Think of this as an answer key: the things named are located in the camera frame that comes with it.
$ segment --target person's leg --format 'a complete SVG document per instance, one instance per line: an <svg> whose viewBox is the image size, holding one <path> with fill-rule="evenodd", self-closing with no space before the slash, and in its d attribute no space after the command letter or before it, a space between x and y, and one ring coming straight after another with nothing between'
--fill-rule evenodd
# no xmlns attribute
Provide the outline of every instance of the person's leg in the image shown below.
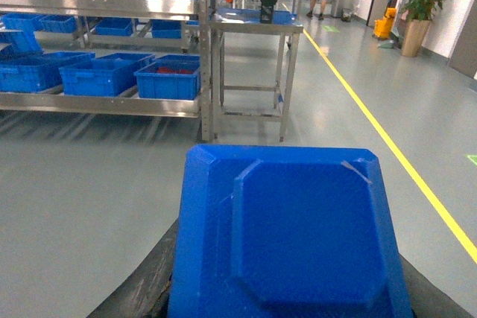
<svg viewBox="0 0 477 318"><path fill-rule="evenodd" d="M306 14L309 18L313 17L313 10L316 5L316 0L310 0L310 11Z"/></svg>
<svg viewBox="0 0 477 318"><path fill-rule="evenodd" d="M328 0L321 0L321 6L320 6L320 15L318 16L318 20L323 20L324 17L323 17L323 14L325 12L325 8L326 8L326 2Z"/></svg>

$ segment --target plant pot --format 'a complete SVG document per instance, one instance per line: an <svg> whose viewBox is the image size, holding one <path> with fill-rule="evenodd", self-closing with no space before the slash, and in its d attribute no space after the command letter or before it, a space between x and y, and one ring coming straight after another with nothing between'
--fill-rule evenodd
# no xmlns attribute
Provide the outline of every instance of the plant pot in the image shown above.
<svg viewBox="0 0 477 318"><path fill-rule="evenodd" d="M405 31L401 55L416 57L431 24L430 20L411 20Z"/></svg>

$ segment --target stainless steel shelf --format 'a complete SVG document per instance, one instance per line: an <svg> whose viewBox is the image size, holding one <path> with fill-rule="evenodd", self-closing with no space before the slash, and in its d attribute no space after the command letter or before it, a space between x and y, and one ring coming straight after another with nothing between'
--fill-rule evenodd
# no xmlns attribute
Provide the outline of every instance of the stainless steel shelf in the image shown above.
<svg viewBox="0 0 477 318"><path fill-rule="evenodd" d="M61 87L37 94L0 92L0 109L181 118L200 115L199 97L193 101L139 98L136 86L122 97L68 96L61 92Z"/></svg>
<svg viewBox="0 0 477 318"><path fill-rule="evenodd" d="M0 0L0 12L189 20L196 0Z"/></svg>

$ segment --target stainless steel table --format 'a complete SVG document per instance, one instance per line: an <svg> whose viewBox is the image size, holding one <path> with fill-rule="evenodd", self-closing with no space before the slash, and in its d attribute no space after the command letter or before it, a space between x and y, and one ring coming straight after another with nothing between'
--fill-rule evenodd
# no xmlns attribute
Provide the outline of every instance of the stainless steel table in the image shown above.
<svg viewBox="0 0 477 318"><path fill-rule="evenodd" d="M278 12L282 21L273 24L259 22L259 10L219 9L211 19L212 37L212 113L214 136L220 132L220 119L233 118L252 121L274 121L280 123L279 140L285 138L288 113L290 110L291 90L293 87L295 64L297 62L298 41L303 26L288 12ZM225 33L264 34L279 36L277 74L275 86L228 86L225 85L224 71L224 38ZM285 49L285 38L291 37L290 58L282 95L282 63ZM225 90L234 91L266 91L274 93L274 114L253 114L246 112L228 112L223 109Z"/></svg>

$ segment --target blue storage crate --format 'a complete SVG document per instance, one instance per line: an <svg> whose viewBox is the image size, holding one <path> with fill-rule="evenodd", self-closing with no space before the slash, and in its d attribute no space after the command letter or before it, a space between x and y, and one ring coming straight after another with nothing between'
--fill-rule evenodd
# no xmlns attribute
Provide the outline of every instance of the blue storage crate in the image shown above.
<svg viewBox="0 0 477 318"><path fill-rule="evenodd" d="M0 60L25 57L31 54L41 54L42 48L32 32L0 31L0 43L8 44L0 50Z"/></svg>
<svg viewBox="0 0 477 318"><path fill-rule="evenodd" d="M154 61L154 54L133 54L126 52L116 52L111 55L99 57L98 60L125 60L139 63L139 69L146 67Z"/></svg>
<svg viewBox="0 0 477 318"><path fill-rule="evenodd" d="M180 39L181 24L174 20L153 20L151 26L152 37L159 39Z"/></svg>
<svg viewBox="0 0 477 318"><path fill-rule="evenodd" d="M171 54L171 55L165 55L158 57L157 60L161 61L179 61L181 63L183 62L193 62L197 63L200 65L200 56L199 55L181 55L181 54Z"/></svg>
<svg viewBox="0 0 477 318"><path fill-rule="evenodd" d="M159 67L189 70L193 74L158 74ZM200 63L194 61L156 60L135 73L141 98L194 100L200 90Z"/></svg>
<svg viewBox="0 0 477 318"><path fill-rule="evenodd" d="M95 27L97 35L131 36L133 22L126 18L106 18Z"/></svg>
<svg viewBox="0 0 477 318"><path fill-rule="evenodd" d="M43 26L40 19L44 15L25 14L25 13L10 13L3 15L3 21L6 29L22 30L22 31L40 31Z"/></svg>
<svg viewBox="0 0 477 318"><path fill-rule="evenodd" d="M0 63L0 91L40 92L61 84L61 61L26 57Z"/></svg>
<svg viewBox="0 0 477 318"><path fill-rule="evenodd" d="M136 84L138 63L94 59L60 69L65 95L115 97Z"/></svg>
<svg viewBox="0 0 477 318"><path fill-rule="evenodd" d="M40 20L45 31L51 33L74 33L78 28L74 16L50 15Z"/></svg>
<svg viewBox="0 0 477 318"><path fill-rule="evenodd" d="M369 150L200 145L168 318L412 318Z"/></svg>
<svg viewBox="0 0 477 318"><path fill-rule="evenodd" d="M82 51L58 51L40 55L42 59L56 60L62 66L71 65L73 63L82 63L84 61L94 59L95 56L96 54L94 52Z"/></svg>

